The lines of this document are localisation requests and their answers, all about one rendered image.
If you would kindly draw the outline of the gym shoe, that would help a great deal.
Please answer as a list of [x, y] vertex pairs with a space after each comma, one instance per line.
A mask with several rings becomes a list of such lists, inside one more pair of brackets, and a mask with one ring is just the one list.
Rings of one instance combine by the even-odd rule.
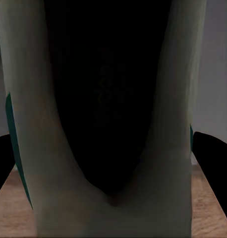
[[0, 0], [6, 116], [39, 238], [191, 238], [207, 0]]

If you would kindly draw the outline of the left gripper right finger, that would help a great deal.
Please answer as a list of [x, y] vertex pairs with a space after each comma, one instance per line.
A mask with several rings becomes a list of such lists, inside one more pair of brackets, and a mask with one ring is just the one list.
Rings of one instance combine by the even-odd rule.
[[227, 144], [195, 132], [192, 151], [227, 216]]

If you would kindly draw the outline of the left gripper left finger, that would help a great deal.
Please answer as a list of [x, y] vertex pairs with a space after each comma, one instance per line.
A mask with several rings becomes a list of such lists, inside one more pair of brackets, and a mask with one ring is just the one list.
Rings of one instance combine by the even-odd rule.
[[10, 134], [3, 135], [0, 137], [0, 189], [15, 164]]

